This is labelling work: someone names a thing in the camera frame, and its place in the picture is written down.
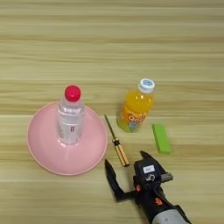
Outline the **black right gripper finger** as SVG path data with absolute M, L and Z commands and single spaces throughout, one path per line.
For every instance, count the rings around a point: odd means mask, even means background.
M 141 163 L 143 168 L 143 174 L 147 176 L 147 181 L 158 180 L 161 183 L 173 180 L 171 173 L 167 172 L 162 165 L 150 154 L 145 151 L 140 151 L 142 156 Z
M 118 182 L 116 180 L 116 173 L 111 163 L 108 160 L 105 160 L 104 164 L 105 164 L 106 177 L 110 185 L 110 188 L 114 193 L 115 200 L 117 202 L 125 200 L 133 200 L 135 198 L 135 192 L 134 191 L 124 192 L 123 189 L 118 185 Z

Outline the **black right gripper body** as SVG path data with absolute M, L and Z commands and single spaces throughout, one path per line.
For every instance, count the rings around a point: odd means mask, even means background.
M 136 203 L 143 209 L 150 224 L 183 224 L 179 211 L 169 203 L 161 192 L 160 185 L 144 185 L 133 178 L 136 188 Z

